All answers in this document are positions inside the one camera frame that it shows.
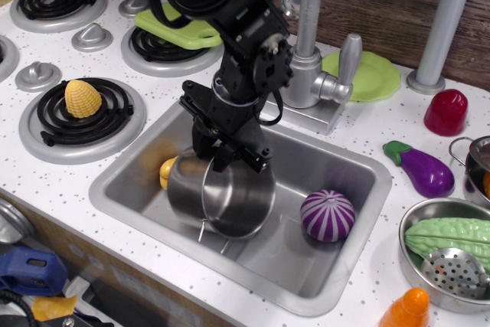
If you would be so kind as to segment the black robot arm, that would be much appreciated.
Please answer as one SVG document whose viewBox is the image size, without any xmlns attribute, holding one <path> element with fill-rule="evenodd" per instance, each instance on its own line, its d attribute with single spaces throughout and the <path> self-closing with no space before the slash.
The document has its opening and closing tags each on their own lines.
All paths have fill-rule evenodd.
<svg viewBox="0 0 490 327">
<path fill-rule="evenodd" d="M 272 156 L 260 113 L 269 96 L 279 98 L 289 85 L 292 49 L 288 25 L 273 0 L 149 0 L 163 25 L 178 29 L 206 21 L 220 35 L 224 54 L 209 87 L 187 80 L 181 105 L 192 115 L 192 144 L 211 154 L 222 172 L 242 160 L 264 170 Z"/>
</svg>

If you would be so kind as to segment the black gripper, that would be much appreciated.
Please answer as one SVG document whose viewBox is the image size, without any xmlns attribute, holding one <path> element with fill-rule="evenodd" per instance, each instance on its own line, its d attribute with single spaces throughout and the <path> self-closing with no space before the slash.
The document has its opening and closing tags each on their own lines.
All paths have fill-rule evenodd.
<svg viewBox="0 0 490 327">
<path fill-rule="evenodd" d="M 192 147 L 198 157 L 210 154 L 215 172 L 240 160 L 257 173 L 269 166 L 273 150 L 257 119 L 263 98 L 235 103 L 220 95 L 220 87 L 205 87 L 191 80 L 186 80 L 182 89 L 180 104 L 193 116 Z"/>
</svg>

